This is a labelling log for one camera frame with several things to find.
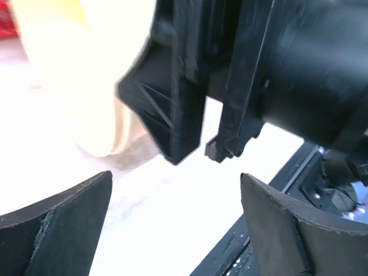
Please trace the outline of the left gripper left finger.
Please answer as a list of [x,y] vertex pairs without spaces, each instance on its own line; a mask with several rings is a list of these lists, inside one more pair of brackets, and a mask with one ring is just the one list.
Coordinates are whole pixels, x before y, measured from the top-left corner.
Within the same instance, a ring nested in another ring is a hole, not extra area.
[[1,216],[1,275],[89,275],[112,173]]

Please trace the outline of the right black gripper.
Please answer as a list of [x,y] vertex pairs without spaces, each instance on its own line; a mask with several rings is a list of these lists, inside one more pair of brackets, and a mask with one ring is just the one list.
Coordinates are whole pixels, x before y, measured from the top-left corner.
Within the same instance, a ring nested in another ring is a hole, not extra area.
[[[263,127],[256,84],[272,9],[272,1],[242,3],[218,134],[205,148],[217,163],[239,157]],[[117,92],[174,165],[199,146],[204,115],[206,86],[185,77],[190,12],[189,1],[157,1],[148,42]]]

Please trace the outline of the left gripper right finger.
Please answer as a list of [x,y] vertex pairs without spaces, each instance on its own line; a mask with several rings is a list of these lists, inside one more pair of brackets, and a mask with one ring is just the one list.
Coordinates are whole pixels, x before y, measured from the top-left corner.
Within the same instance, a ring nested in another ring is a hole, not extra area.
[[367,275],[367,225],[241,175],[241,203],[261,275]]

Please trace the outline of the orange translucent bucket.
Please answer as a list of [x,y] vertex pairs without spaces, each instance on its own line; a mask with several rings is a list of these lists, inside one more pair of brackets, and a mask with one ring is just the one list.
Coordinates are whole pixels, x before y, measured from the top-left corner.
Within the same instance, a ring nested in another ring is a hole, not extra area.
[[117,96],[148,44],[155,1],[13,1],[21,42],[76,142],[96,157],[145,135]]

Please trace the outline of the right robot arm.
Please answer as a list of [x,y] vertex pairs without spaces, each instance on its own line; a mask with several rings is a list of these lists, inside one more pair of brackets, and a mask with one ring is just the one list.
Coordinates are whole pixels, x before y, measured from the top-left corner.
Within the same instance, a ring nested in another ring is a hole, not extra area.
[[270,123],[329,150],[332,183],[366,183],[367,2],[158,1],[117,95],[172,164],[198,147],[212,97],[211,160],[240,156]]

